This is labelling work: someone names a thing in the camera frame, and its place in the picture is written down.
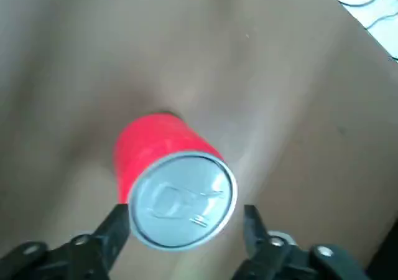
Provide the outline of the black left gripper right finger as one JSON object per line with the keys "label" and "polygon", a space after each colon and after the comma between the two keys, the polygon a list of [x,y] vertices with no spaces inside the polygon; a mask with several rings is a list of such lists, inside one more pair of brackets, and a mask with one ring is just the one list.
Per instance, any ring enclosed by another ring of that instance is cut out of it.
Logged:
{"label": "black left gripper right finger", "polygon": [[244,241],[248,252],[236,279],[367,279],[344,249],[331,244],[305,251],[285,238],[270,235],[257,208],[244,206]]}

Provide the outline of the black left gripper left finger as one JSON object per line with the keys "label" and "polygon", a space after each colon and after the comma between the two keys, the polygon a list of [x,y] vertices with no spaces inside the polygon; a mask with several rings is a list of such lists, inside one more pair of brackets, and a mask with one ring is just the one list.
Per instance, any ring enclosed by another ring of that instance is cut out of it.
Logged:
{"label": "black left gripper left finger", "polygon": [[93,233],[58,248],[42,241],[16,246],[1,256],[1,279],[109,279],[128,238],[128,207],[118,204]]}

